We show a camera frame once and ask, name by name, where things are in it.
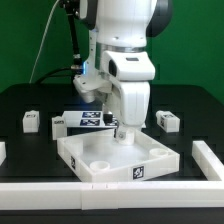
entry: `green wall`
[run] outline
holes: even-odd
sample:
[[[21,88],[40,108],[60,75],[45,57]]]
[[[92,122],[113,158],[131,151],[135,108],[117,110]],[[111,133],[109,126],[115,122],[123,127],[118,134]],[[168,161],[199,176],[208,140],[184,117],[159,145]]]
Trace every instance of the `green wall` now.
[[[2,1],[0,7],[0,91],[26,83],[55,0]],[[169,27],[149,39],[147,50],[157,68],[154,84],[192,84],[224,103],[223,0],[173,0]],[[88,36],[80,24],[81,53],[87,57]],[[59,7],[53,17],[34,80],[72,63],[67,18]]]

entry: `black tabletop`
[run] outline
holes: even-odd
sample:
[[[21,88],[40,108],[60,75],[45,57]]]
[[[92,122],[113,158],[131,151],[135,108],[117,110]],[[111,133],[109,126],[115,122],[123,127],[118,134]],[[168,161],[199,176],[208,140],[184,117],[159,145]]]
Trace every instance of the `black tabletop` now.
[[[7,159],[0,166],[0,183],[80,181],[57,155],[51,118],[63,111],[101,110],[101,103],[85,104],[70,85],[15,85],[0,94],[0,141]],[[26,111],[40,112],[38,133],[23,133]],[[180,118],[180,132],[166,133],[156,124],[158,110]],[[192,142],[204,140],[224,160],[224,106],[203,88],[152,85],[143,132],[180,154],[180,171],[153,180],[206,180],[191,156]],[[95,131],[70,128],[69,135]],[[0,223],[222,223],[222,208],[0,211]]]

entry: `small white block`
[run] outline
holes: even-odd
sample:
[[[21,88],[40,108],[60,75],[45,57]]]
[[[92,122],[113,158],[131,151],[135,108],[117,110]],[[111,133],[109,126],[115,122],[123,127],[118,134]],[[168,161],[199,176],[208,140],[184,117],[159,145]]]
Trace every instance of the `small white block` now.
[[[180,128],[180,119],[172,114],[170,111],[158,111],[156,113],[157,124],[169,132],[179,132]]]
[[[5,158],[6,158],[5,143],[0,142],[0,166],[4,162]]]
[[[38,132],[40,125],[39,111],[26,112],[23,117],[23,132],[33,133]]]
[[[52,138],[57,140],[67,136],[67,125],[63,117],[52,118]]]

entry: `white box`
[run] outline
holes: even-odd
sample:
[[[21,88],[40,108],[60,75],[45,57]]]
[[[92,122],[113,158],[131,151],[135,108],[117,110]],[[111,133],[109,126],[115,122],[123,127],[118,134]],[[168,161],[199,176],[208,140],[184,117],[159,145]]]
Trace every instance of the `white box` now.
[[[40,125],[39,111],[26,112],[23,117],[23,132],[33,133],[38,132]]]
[[[172,114],[170,111],[158,111],[156,113],[157,124],[169,132],[179,132],[180,128],[180,119]]]

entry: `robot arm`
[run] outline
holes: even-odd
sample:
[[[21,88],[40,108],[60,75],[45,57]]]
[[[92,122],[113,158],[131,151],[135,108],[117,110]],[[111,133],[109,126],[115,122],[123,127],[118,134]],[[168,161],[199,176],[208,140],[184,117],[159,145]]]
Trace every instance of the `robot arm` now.
[[[99,98],[122,132],[144,124],[148,81],[155,76],[144,51],[146,34],[156,36],[164,29],[171,17],[170,5],[171,0],[80,0],[80,19],[91,30],[90,54],[86,74],[76,76],[74,84],[86,102]],[[159,15],[165,22],[159,22]]]

